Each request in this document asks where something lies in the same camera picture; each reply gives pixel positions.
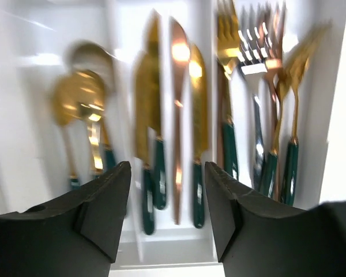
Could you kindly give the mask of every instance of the utensil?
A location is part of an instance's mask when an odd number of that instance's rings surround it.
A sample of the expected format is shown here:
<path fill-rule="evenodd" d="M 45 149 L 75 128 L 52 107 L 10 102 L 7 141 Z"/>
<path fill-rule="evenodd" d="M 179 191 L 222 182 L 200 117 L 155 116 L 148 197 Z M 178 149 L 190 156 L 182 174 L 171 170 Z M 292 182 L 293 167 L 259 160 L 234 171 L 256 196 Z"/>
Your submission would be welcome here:
<path fill-rule="evenodd" d="M 147 98 L 149 92 L 148 78 L 150 75 L 150 57 L 147 53 L 142 53 L 138 61 L 135 73 L 135 147 L 136 157 L 143 162 L 141 189 L 142 189 L 142 225 L 145 234 L 151 235 L 155 230 L 155 216 L 153 209 L 153 181 L 149 164 L 148 147 L 148 112 L 150 109 L 150 99 Z"/>
<path fill-rule="evenodd" d="M 238 18 L 232 0 L 229 9 L 218 1 L 217 14 L 217 60 L 218 68 L 218 105 L 217 105 L 217 164 L 230 176 L 238 179 L 238 158 L 235 127 L 232 119 L 230 80 L 238 63 L 240 37 Z"/>
<path fill-rule="evenodd" d="M 258 24 L 259 36 L 260 36 L 260 48 L 261 55 L 265 58 L 265 65 L 267 72 L 264 75 L 264 80 L 268 84 L 269 92 L 271 96 L 271 111 L 272 111 L 272 141 L 275 139 L 276 126 L 278 123 L 277 102 L 279 101 L 276 87 L 274 85 L 275 75 L 282 70 L 283 62 L 283 33 L 284 33 L 284 21 L 285 21 L 286 7 L 283 4 L 281 15 L 278 5 L 274 15 L 271 15 L 270 6 L 265 8 L 263 16 Z M 261 186 L 272 188 L 272 197 L 276 201 L 280 201 L 281 198 L 281 183 L 280 183 L 280 169 L 279 169 L 279 149 L 271 149 L 271 159 L 267 160 L 264 167 L 264 173 L 261 178 Z M 276 162 L 273 159 L 273 155 L 277 156 Z"/>
<path fill-rule="evenodd" d="M 258 47 L 260 38 L 255 33 L 255 28 L 260 29 L 260 27 L 256 26 L 253 7 L 250 8 L 249 16 L 247 16 L 244 9 L 242 10 L 241 20 L 241 55 L 239 55 L 241 63 L 239 64 L 239 71 L 251 93 L 254 106 L 255 143 L 252 181 L 254 189 L 259 190 L 264 164 L 264 142 L 261 130 L 258 89 L 260 81 L 268 70 L 263 57 L 260 56 L 261 49 Z"/>
<path fill-rule="evenodd" d="M 191 46 L 189 64 L 193 94 L 193 220 L 198 229 L 204 226 L 204 189 L 202 183 L 201 154 L 208 149 L 208 90 L 204 59 L 195 44 Z"/>
<path fill-rule="evenodd" d="M 101 77 L 106 86 L 105 98 L 114 93 L 115 80 L 113 57 L 100 45 L 87 40 L 75 43 L 69 50 L 66 63 L 72 72 L 77 70 L 90 70 Z M 104 118 L 101 119 L 100 125 L 106 171 L 116 165 L 116 160 Z"/>
<path fill-rule="evenodd" d="M 103 173 L 103 162 L 99 151 L 100 119 L 104 111 L 105 88 L 103 80 L 90 70 L 76 71 L 70 76 L 69 95 L 74 99 L 73 109 L 78 111 L 78 118 L 87 126 L 91 146 L 91 173 L 94 178 Z"/>
<path fill-rule="evenodd" d="M 161 133 L 160 111 L 160 60 L 159 60 L 159 15 L 153 13 L 151 27 L 147 41 L 148 54 L 151 58 L 151 83 L 150 99 L 151 114 L 149 126 L 155 130 L 155 164 L 153 171 L 153 202 L 157 209 L 164 209 L 167 203 L 166 163 L 164 158 L 164 140 Z"/>
<path fill-rule="evenodd" d="M 60 126 L 62 137 L 65 145 L 65 151 L 68 161 L 69 168 L 69 183 L 72 189 L 78 189 L 80 185 L 80 180 L 76 173 L 76 167 L 73 162 L 73 155 L 70 149 L 69 136 L 66 130 L 66 125 L 69 124 L 74 117 L 69 113 L 64 113 L 63 106 L 67 105 L 71 98 L 67 98 L 67 87 L 69 85 L 68 77 L 61 77 L 57 84 L 55 85 L 55 91 L 51 98 L 51 107 L 57 124 Z"/>
<path fill-rule="evenodd" d="M 190 60 L 190 48 L 186 34 L 179 23 L 172 19 L 171 27 L 171 55 L 174 74 L 174 106 L 175 106 L 175 154 L 173 178 L 174 187 L 174 220 L 180 224 L 180 196 L 182 193 L 182 167 L 180 163 L 180 114 L 183 108 L 182 87 L 183 78 Z"/>
<path fill-rule="evenodd" d="M 322 24 L 314 27 L 299 44 L 290 57 L 284 68 L 283 79 L 289 84 L 294 92 L 295 108 L 294 118 L 292 123 L 292 135 L 287 145 L 287 155 L 285 170 L 283 176 L 283 189 L 281 192 L 281 201 L 284 204 L 293 205 L 295 199 L 296 178 L 298 170 L 298 156 L 299 156 L 299 140 L 297 136 L 298 128 L 298 108 L 299 108 L 299 94 L 298 88 L 302 81 L 305 72 L 310 65 L 310 59 L 319 46 L 326 31 L 330 28 L 331 24 Z"/>

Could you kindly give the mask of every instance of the knife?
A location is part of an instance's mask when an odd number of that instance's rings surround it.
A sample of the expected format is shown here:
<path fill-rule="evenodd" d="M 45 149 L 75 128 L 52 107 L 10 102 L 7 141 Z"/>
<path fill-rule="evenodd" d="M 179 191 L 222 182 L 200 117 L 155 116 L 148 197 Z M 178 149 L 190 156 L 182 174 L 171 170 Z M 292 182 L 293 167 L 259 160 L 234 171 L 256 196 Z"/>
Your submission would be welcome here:
<path fill-rule="evenodd" d="M 200 229 L 205 221 L 201 154 L 208 149 L 208 92 L 204 59 L 195 44 L 191 47 L 189 73 L 193 94 L 193 220 Z"/>
<path fill-rule="evenodd" d="M 154 12 L 148 32 L 147 49 L 151 57 L 151 110 L 149 126 L 155 130 L 155 165 L 153 171 L 153 202 L 157 209 L 164 209 L 167 203 L 166 164 L 164 160 L 164 140 L 161 135 L 160 112 L 160 68 L 159 68 L 159 15 Z"/>
<path fill-rule="evenodd" d="M 180 224 L 180 195 L 182 193 L 182 168 L 180 163 L 180 114 L 183 108 L 182 88 L 183 78 L 190 60 L 190 48 L 186 34 L 179 23 L 172 18 L 171 28 L 171 55 L 174 77 L 174 107 L 175 107 L 175 153 L 174 153 L 174 220 Z"/>
<path fill-rule="evenodd" d="M 135 80 L 135 108 L 136 108 L 136 126 L 135 126 L 135 147 L 136 157 L 143 162 L 141 190 L 142 190 L 142 225 L 145 234 L 151 235 L 155 230 L 154 209 L 152 201 L 153 182 L 149 165 L 149 148 L 148 148 L 148 110 L 149 98 L 146 97 L 148 92 L 149 56 L 143 53 L 136 71 Z"/>

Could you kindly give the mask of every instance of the white drawer organizer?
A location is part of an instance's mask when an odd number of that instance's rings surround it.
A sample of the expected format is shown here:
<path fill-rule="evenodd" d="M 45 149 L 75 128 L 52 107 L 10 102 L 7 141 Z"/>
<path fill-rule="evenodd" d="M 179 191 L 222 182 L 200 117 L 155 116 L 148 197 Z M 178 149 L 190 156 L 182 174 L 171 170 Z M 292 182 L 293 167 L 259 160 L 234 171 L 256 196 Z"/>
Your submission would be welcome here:
<path fill-rule="evenodd" d="M 237 0 L 242 6 L 266 1 Z M 275 0 L 269 1 L 274 7 Z M 285 51 L 303 39 L 317 22 L 332 20 L 333 28 L 323 40 L 299 90 L 299 172 L 295 205 L 311 208 L 319 203 L 328 150 L 328 129 L 339 69 L 346 22 L 346 0 L 287 0 Z M 168 207 L 157 211 L 156 233 L 142 232 L 138 160 L 133 158 L 134 63 L 143 49 L 152 9 L 161 14 L 161 92 L 163 136 L 169 180 Z M 129 160 L 133 180 L 129 215 L 125 219 L 114 269 L 164 268 L 215 265 L 217 258 L 207 215 L 202 230 L 191 222 L 191 95 L 186 76 L 183 93 L 183 201 L 181 225 L 174 225 L 172 209 L 172 112 L 173 89 L 170 62 L 170 17 L 186 31 L 189 41 L 201 50 L 206 64 L 209 94 L 210 149 L 205 161 L 216 157 L 216 0 L 0 0 L 0 212 L 24 211 L 69 190 L 67 165 L 59 129 L 54 124 L 48 98 L 54 82 L 66 73 L 64 59 L 69 46 L 91 40 L 118 60 L 117 89 L 107 102 L 107 125 L 118 161 Z M 269 92 L 261 84 L 262 125 L 266 150 L 270 147 Z M 249 94 L 235 73 L 231 83 L 232 113 L 238 145 L 240 181 L 250 186 L 249 147 L 253 126 Z M 281 172 L 291 134 L 294 99 L 286 99 L 281 131 Z M 89 181 L 89 148 L 83 123 L 69 126 L 77 170 Z"/>

